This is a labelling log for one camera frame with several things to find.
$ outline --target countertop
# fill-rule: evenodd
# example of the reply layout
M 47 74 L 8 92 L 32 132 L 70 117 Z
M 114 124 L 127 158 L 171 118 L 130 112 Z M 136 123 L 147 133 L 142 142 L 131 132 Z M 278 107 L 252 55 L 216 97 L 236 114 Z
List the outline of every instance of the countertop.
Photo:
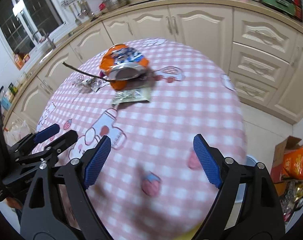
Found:
M 20 97 L 23 95 L 26 88 L 29 86 L 30 82 L 36 77 L 36 75 L 39 73 L 39 71 L 48 63 L 49 60 L 51 60 L 62 48 L 64 48 L 66 45 L 68 45 L 72 40 L 74 40 L 76 37 L 78 37 L 80 34 L 82 34 L 84 31 L 92 27 L 93 25 L 106 20 L 108 18 L 143 9 L 143 8 L 149 8 L 153 6 L 160 6 L 160 5 L 170 5 L 170 4 L 184 4 L 184 3 L 204 3 L 204 4 L 213 4 L 213 5 L 224 5 L 224 6 L 231 6 L 235 8 L 241 8 L 250 10 L 253 12 L 257 12 L 266 16 L 269 16 L 271 18 L 274 18 L 276 20 L 281 21 L 284 24 L 287 24 L 288 26 L 296 29 L 298 32 L 303 34 L 303 23 L 300 23 L 296 20 L 293 20 L 289 18 L 288 16 L 285 16 L 282 13 L 279 13 L 271 8 L 268 8 L 264 6 L 263 4 L 259 2 L 255 2 L 253 0 L 157 0 L 157 1 L 150 1 L 145 3 L 140 3 L 136 5 L 127 5 L 120 9 L 117 9 L 115 11 L 106 13 L 98 17 L 98 19 L 94 21 L 88 20 L 87 22 L 83 23 L 79 27 L 77 27 L 73 32 L 74 35 L 69 37 L 68 35 L 64 36 L 61 40 L 59 40 L 57 44 L 57 48 L 51 53 L 51 55 L 46 58 L 41 64 L 39 64 L 40 60 L 35 63 L 35 65 L 30 69 L 30 71 L 27 73 L 28 79 L 27 81 L 20 87 L 18 93 L 14 97 L 12 101 L 12 105 L 6 114 L 6 117 L 4 119 L 4 127 L 8 122 L 8 119 L 13 112 L 13 109 L 15 108 L 17 102 L 19 101 Z

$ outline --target silver bolt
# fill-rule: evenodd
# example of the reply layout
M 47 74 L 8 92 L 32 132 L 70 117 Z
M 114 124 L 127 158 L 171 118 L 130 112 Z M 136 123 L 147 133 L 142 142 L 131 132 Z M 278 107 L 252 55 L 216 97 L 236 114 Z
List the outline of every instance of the silver bolt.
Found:
M 42 163 L 41 165 L 39 165 L 39 168 L 40 168 L 41 170 L 44 170 L 44 169 L 47 168 L 47 164 L 46 164 L 46 163 Z
M 79 163 L 79 159 L 75 158 L 70 161 L 72 165 L 77 165 Z
M 227 158 L 225 159 L 225 162 L 226 162 L 227 164 L 233 164 L 233 163 L 234 163 L 234 159 L 232 159 L 231 157 L 227 157 Z
M 257 163 L 257 167 L 260 169 L 264 169 L 265 165 L 263 163 Z

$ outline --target blue gripper pad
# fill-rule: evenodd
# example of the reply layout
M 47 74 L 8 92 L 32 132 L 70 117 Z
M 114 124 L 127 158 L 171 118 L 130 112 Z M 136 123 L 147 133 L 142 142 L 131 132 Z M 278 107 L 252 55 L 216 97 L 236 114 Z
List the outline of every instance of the blue gripper pad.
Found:
M 84 186 L 86 189 L 88 189 L 89 186 L 95 184 L 98 175 L 101 172 L 101 169 L 104 166 L 105 161 L 107 160 L 107 157 L 111 151 L 110 138 L 107 136 L 104 137 L 101 139 L 102 143 L 99 142 L 99 144 L 96 146 L 96 152 L 85 168 Z
M 220 178 L 219 166 L 209 152 L 209 149 L 204 145 L 200 134 L 194 137 L 193 146 L 194 152 L 196 153 L 209 182 L 214 184 L 217 188 L 220 188 L 223 182 Z
M 48 140 L 50 137 L 59 133 L 59 130 L 60 130 L 59 125 L 56 123 L 49 126 L 45 130 L 42 130 L 41 132 L 35 134 L 34 143 L 42 143 Z

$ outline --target white plastic bag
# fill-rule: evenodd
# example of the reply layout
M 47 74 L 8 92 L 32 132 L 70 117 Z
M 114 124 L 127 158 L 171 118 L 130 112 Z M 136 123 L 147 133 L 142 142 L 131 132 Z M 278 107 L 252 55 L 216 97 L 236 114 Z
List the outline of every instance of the white plastic bag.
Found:
M 10 131 L 7 132 L 7 144 L 11 147 L 16 142 L 20 141 L 26 135 L 30 133 L 29 126 L 26 124 L 26 121 L 14 122 L 13 127 Z

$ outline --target round table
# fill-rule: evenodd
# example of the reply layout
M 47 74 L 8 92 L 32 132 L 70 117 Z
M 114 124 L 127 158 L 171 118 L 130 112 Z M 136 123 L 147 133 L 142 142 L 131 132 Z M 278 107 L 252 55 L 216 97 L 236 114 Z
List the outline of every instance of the round table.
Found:
M 109 84 L 96 93 L 75 94 L 73 82 L 81 74 L 73 72 L 37 128 L 57 123 L 60 132 L 34 152 L 73 129 L 78 141 L 57 164 L 65 165 L 109 136 L 112 150 L 86 191 L 101 221 L 115 240 L 174 239 L 204 220 L 218 192 L 193 151 L 194 136 L 201 133 L 224 156 L 245 161 L 240 103 L 229 77 L 199 51 L 165 39 L 126 44 L 142 52 L 155 71 L 151 102 L 113 108 Z M 79 69 L 98 75 L 104 54 Z M 69 222 L 77 227 L 63 187 L 61 194 Z

